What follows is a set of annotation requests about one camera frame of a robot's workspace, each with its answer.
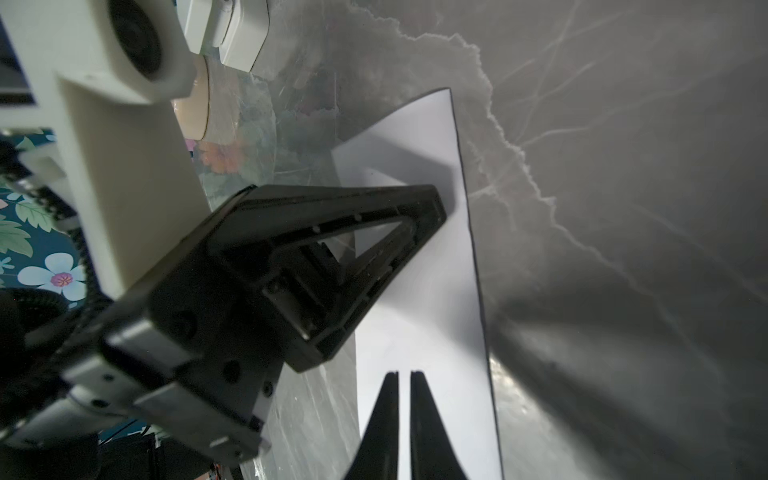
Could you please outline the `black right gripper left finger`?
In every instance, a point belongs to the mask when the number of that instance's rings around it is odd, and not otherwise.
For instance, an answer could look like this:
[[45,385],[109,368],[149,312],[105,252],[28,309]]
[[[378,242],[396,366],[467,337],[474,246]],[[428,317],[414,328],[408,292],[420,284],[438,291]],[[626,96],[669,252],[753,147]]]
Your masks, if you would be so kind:
[[399,459],[399,377],[388,372],[345,480],[394,480]]

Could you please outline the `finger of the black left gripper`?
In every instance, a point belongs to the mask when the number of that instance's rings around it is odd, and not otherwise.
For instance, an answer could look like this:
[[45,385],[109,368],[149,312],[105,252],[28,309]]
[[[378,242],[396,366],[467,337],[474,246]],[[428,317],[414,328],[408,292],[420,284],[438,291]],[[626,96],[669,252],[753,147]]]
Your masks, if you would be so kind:
[[365,188],[267,185],[249,188],[214,228],[209,249],[262,241],[319,239],[325,233],[404,219],[432,233],[447,219],[432,185]]
[[354,215],[272,243],[263,308],[285,363],[331,360],[440,227],[438,215]]

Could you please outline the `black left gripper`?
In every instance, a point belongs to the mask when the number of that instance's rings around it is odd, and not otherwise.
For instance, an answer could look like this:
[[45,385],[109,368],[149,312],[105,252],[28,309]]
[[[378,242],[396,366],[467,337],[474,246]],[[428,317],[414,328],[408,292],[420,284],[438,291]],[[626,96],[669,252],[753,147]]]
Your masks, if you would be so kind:
[[283,365],[257,311],[264,249],[198,241],[120,299],[89,305],[61,354],[73,409],[57,433],[85,437],[134,417],[227,465],[262,453]]

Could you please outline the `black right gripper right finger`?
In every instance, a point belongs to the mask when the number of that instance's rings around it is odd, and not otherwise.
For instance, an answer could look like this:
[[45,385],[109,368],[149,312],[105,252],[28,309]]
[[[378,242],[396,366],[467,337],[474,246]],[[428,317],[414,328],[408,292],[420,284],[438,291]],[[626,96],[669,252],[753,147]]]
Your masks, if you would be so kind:
[[410,375],[410,463],[413,480],[466,480],[442,423],[426,376]]

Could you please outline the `white printed paper sheet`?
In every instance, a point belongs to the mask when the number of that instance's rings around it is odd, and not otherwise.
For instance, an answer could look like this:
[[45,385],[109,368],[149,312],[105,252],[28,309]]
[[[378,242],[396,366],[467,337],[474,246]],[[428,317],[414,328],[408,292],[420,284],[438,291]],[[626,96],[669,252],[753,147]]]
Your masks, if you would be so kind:
[[434,186],[446,222],[398,273],[355,332],[357,412],[366,427],[384,376],[399,375],[398,475],[411,475],[410,375],[424,373],[464,474],[502,465],[468,201],[449,89],[426,94],[336,147],[345,187]]

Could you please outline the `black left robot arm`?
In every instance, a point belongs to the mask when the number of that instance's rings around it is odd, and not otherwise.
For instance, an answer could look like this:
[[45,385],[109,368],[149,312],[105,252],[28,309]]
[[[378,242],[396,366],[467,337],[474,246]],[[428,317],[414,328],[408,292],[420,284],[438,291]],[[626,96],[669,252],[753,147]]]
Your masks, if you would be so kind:
[[283,369],[331,360],[445,219],[431,185],[248,187],[116,300],[3,291],[3,468],[92,477],[124,418],[219,464],[258,456]]

